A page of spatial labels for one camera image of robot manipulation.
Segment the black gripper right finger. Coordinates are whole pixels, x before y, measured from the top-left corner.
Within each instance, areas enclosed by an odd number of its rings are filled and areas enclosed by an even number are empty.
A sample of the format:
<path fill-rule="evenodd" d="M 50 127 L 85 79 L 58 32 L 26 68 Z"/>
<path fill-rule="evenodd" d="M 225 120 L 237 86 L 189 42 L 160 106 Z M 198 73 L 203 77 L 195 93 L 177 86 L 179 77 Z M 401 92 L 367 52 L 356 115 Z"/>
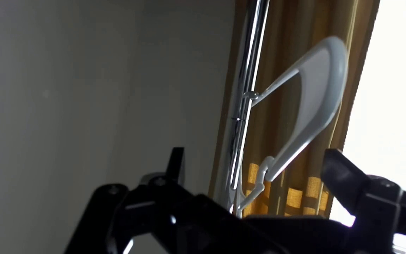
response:
<path fill-rule="evenodd" d="M 367 175 L 336 148 L 325 152 L 320 176 L 356 217 L 346 247 L 354 254 L 392 254 L 394 235 L 406 235 L 406 190 L 388 178 Z"/>

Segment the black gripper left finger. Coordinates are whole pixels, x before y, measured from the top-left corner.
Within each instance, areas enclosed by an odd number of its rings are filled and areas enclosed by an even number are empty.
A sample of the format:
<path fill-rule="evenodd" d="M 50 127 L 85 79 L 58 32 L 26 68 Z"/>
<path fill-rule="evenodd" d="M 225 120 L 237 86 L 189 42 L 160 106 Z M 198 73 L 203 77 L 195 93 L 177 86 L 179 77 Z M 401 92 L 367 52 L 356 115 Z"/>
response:
<path fill-rule="evenodd" d="M 206 195 L 181 185 L 185 148 L 175 147 L 167 169 L 129 189 L 99 186 L 64 254 L 133 254 L 136 238 L 151 234 L 168 254 L 237 254 L 237 220 Z"/>

